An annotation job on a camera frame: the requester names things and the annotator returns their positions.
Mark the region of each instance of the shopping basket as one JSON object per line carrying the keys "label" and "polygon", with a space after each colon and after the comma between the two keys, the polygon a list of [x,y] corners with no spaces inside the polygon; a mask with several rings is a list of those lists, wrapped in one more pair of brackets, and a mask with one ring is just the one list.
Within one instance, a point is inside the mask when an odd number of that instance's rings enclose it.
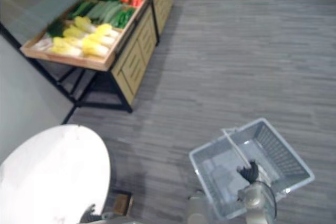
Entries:
{"label": "shopping basket", "polygon": [[262,167],[277,201],[314,180],[313,172],[266,119],[223,132],[189,154],[218,219],[246,212],[244,204],[237,201],[238,191],[249,185],[237,172],[238,167],[246,166],[239,152]]}

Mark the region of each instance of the basket handle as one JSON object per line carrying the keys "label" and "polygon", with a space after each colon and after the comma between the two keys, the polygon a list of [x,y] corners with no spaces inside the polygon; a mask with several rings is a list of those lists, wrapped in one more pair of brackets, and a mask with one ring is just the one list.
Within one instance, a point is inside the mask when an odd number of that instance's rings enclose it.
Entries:
{"label": "basket handle", "polygon": [[231,146],[233,147],[233,149],[236,151],[236,153],[238,154],[238,156],[244,161],[245,167],[246,168],[251,168],[251,164],[248,161],[247,157],[244,155],[244,153],[241,151],[241,149],[238,147],[238,145],[236,145],[236,143],[230,137],[230,135],[233,132],[235,132],[235,131],[237,131],[237,128],[232,128],[232,129],[227,129],[227,130],[226,129],[222,129],[222,132],[224,133],[224,135],[228,139],[228,141],[231,144]]}

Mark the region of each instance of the white wall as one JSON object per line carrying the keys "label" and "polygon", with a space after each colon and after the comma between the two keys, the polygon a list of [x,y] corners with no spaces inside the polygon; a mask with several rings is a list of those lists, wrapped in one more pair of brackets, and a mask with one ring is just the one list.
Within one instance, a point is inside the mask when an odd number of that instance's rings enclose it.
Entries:
{"label": "white wall", "polygon": [[59,125],[71,104],[0,36],[0,163],[24,140]]}
{"label": "white wall", "polygon": [[[22,44],[76,0],[1,0],[0,18]],[[72,104],[0,36],[0,163],[24,140],[58,125]]]}

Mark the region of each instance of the floor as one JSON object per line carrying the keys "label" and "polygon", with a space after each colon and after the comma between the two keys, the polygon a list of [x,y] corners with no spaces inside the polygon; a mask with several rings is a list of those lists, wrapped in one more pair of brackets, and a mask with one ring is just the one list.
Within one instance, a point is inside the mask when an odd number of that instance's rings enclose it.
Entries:
{"label": "floor", "polygon": [[335,223],[335,73],[336,0],[175,0],[134,112],[82,108],[70,123],[105,140],[134,217],[179,223],[200,186],[189,151],[265,117],[316,176],[277,223]]}

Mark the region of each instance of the white tabletop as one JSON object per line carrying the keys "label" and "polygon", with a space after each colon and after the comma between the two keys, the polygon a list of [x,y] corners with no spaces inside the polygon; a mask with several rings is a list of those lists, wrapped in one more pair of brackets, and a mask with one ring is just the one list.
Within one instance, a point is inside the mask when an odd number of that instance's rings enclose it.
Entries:
{"label": "white tabletop", "polygon": [[1,224],[76,224],[87,207],[100,214],[110,182],[102,139],[79,125],[45,130],[0,167]]}

